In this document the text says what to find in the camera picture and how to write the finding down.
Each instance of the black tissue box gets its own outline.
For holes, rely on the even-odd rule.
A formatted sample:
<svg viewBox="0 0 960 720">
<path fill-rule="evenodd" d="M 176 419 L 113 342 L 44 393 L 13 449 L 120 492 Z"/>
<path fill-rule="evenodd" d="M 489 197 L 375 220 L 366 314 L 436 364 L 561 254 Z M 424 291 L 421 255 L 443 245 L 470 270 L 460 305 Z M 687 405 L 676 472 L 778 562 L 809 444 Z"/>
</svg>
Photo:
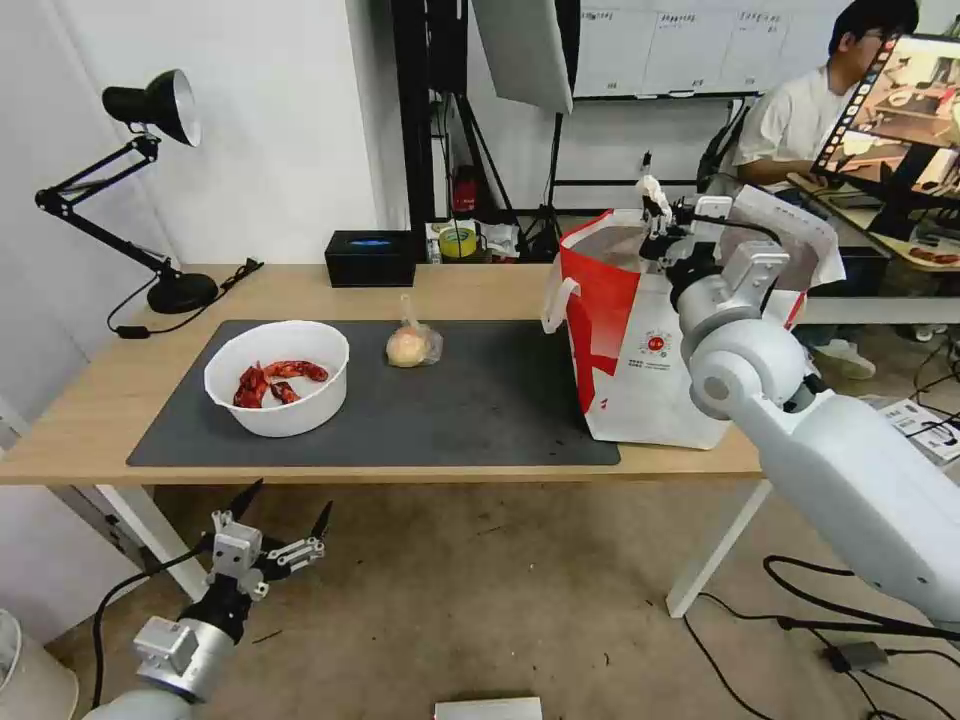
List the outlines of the black tissue box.
<svg viewBox="0 0 960 720">
<path fill-rule="evenodd" d="M 337 230 L 324 256 L 333 287 L 413 287 L 409 230 Z"/>
</svg>

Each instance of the dried red chili pepper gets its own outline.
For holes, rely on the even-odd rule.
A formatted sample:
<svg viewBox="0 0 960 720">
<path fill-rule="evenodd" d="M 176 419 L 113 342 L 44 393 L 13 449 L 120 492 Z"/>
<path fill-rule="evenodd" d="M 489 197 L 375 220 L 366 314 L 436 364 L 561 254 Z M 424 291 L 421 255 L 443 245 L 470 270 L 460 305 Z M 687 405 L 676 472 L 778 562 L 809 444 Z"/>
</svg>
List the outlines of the dried red chili pepper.
<svg viewBox="0 0 960 720">
<path fill-rule="evenodd" d="M 263 396 L 267 393 L 270 383 L 260 367 L 260 363 L 248 367 L 240 376 L 240 387 L 233 396 L 233 404 L 242 408 L 263 407 Z"/>
<path fill-rule="evenodd" d="M 267 377 L 301 377 L 306 375 L 316 382 L 326 382 L 329 374 L 319 365 L 308 360 L 280 360 L 263 369 Z"/>
<path fill-rule="evenodd" d="M 272 392 L 273 396 L 284 405 L 289 405 L 290 403 L 296 402 L 300 399 L 300 396 L 297 395 L 292 387 L 290 387 L 290 383 L 283 380 L 271 383 L 270 392 Z"/>
</svg>

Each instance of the white bowl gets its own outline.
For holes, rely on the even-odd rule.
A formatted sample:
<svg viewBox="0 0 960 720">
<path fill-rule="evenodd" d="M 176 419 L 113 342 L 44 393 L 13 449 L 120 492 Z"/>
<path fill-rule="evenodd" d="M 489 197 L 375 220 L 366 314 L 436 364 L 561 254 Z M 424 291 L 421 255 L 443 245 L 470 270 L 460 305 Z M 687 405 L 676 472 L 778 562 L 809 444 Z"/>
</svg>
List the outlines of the white bowl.
<svg viewBox="0 0 960 720">
<path fill-rule="evenodd" d="M 326 382 L 290 378 L 300 396 L 282 405 L 267 391 L 262 408 L 238 408 L 233 396 L 240 376 L 256 362 L 266 367 L 279 360 L 309 360 L 329 374 Z M 347 396 L 350 344 L 334 327 L 307 320 L 267 323 L 229 340 L 203 371 L 203 386 L 217 405 L 225 407 L 247 430 L 265 437 L 290 437 L 319 427 L 332 418 Z"/>
</svg>

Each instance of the lamp arm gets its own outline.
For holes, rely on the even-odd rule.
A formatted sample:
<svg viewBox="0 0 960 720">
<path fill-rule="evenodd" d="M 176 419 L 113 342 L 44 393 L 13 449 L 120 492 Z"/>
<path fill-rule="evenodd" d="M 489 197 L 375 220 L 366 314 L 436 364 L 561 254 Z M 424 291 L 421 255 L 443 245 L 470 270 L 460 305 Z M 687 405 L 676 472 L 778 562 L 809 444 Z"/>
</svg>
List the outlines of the lamp arm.
<svg viewBox="0 0 960 720">
<path fill-rule="evenodd" d="M 120 182 L 125 177 L 132 175 L 141 168 L 144 168 L 156 161 L 157 146 L 159 144 L 160 139 L 152 135 L 140 135 L 135 137 L 116 152 L 111 153 L 90 167 L 81 170 L 76 175 L 67 178 L 58 185 L 54 185 L 53 187 L 38 192 L 36 195 L 37 206 L 44 212 L 60 218 L 65 223 L 68 223 L 78 230 L 85 232 L 87 235 L 96 238 L 117 252 L 123 253 L 131 260 L 134 260 L 150 270 L 153 270 L 161 277 L 179 275 L 179 271 L 175 270 L 171 266 L 169 258 L 161 260 L 151 255 L 138 245 L 129 242 L 128 240 L 124 240 L 123 238 L 117 237 L 109 230 L 106 230 L 87 218 L 78 215 L 76 210 L 74 210 L 74 207 L 79 205 L 84 200 L 96 195 L 100 191 L 107 189 L 111 185 Z M 133 151 L 139 152 L 143 156 L 142 159 L 121 170 L 115 175 L 112 175 L 111 177 L 103 180 L 92 181 L 90 183 L 84 183 L 82 185 L 78 184 L 81 180 L 89 177 L 97 170 L 100 170 L 115 160 L 123 157 L 127 153 Z M 74 197 L 67 197 L 76 192 L 80 192 L 80 194 L 75 195 Z"/>
</svg>

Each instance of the bread in plastic bag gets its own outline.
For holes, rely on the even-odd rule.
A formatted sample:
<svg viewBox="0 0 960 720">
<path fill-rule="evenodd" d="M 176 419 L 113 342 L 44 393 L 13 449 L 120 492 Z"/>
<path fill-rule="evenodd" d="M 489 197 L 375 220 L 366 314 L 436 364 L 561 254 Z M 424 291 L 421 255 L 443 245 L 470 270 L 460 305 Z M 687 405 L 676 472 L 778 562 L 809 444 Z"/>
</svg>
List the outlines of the bread in plastic bag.
<svg viewBox="0 0 960 720">
<path fill-rule="evenodd" d="M 417 322 L 409 295 L 401 295 L 403 320 L 387 340 L 387 361 L 394 367 L 433 365 L 443 352 L 443 336 L 429 325 Z"/>
</svg>

